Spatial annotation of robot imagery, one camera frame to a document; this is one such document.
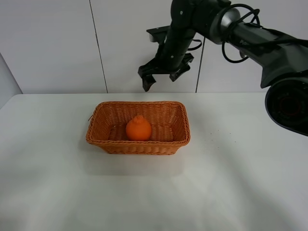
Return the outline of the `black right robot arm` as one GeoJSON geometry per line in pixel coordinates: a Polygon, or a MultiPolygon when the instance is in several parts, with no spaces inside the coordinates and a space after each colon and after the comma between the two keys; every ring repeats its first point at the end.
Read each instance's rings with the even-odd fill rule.
{"type": "Polygon", "coordinates": [[[195,34],[225,47],[230,44],[241,62],[252,59],[262,67],[261,88],[267,88],[265,108],[282,128],[308,133],[308,42],[260,24],[259,10],[228,0],[175,0],[171,24],[149,29],[158,43],[155,57],[138,69],[145,91],[154,75],[172,81],[190,70],[195,34]]]}

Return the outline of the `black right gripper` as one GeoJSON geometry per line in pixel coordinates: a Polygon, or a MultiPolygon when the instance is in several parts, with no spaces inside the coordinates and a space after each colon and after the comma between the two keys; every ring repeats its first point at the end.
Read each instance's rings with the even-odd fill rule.
{"type": "Polygon", "coordinates": [[[186,52],[193,38],[193,29],[169,26],[165,41],[158,43],[155,57],[138,69],[138,74],[144,75],[141,77],[144,91],[149,91],[151,86],[156,83],[153,75],[169,74],[170,80],[175,82],[190,70],[188,63],[193,60],[193,56],[186,52]]]}

